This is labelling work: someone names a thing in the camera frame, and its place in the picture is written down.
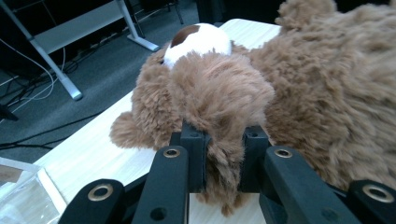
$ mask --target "black chair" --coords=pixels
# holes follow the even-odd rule
[[[139,22],[165,8],[168,8],[168,11],[170,12],[171,6],[174,6],[178,18],[180,19],[180,23],[184,23],[183,19],[181,18],[180,10],[178,9],[177,0],[138,0],[137,4],[131,4],[131,2],[127,0],[125,3],[128,7],[128,10],[130,11],[132,20],[134,23],[136,23],[142,37],[145,37],[145,35],[142,31],[142,28],[140,27]]]

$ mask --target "plush toy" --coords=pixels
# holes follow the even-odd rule
[[[113,123],[119,147],[169,143],[184,119],[208,132],[205,203],[230,215],[242,134],[261,125],[273,145],[297,149],[329,184],[347,189],[372,179],[396,189],[396,1],[346,14],[331,0],[288,0],[281,33],[259,49],[227,55],[191,51],[163,64],[168,46],[148,57],[132,111]]]

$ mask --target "table surface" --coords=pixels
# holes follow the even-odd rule
[[[230,20],[221,27],[231,40],[248,49],[262,46],[276,36],[279,26],[255,21]],[[46,154],[36,165],[45,167],[64,200],[70,203],[76,194],[94,180],[107,178],[127,185],[149,171],[155,151],[123,149],[110,142],[110,127],[117,116],[131,110],[129,93],[96,119],[78,130]],[[265,223],[258,194],[231,217],[224,217],[219,206],[202,204],[190,196],[190,223]]]

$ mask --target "fluffy brown fur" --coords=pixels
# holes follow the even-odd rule
[[[289,0],[279,12],[281,34],[260,49],[191,53],[172,71],[162,65],[166,47],[152,54],[112,141],[163,147],[183,119],[208,132],[199,199],[220,204],[224,215],[246,200],[237,192],[241,137],[256,124],[273,144],[299,150],[330,184],[347,189],[368,178],[396,189],[396,10],[341,14],[330,0]]]

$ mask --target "white patch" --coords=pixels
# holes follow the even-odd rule
[[[209,51],[215,51],[225,55],[230,55],[232,44],[227,34],[220,28],[207,24],[198,23],[199,31],[187,36],[183,43],[173,46],[165,52],[163,64],[172,69],[177,60],[193,50],[200,55],[204,55]]]

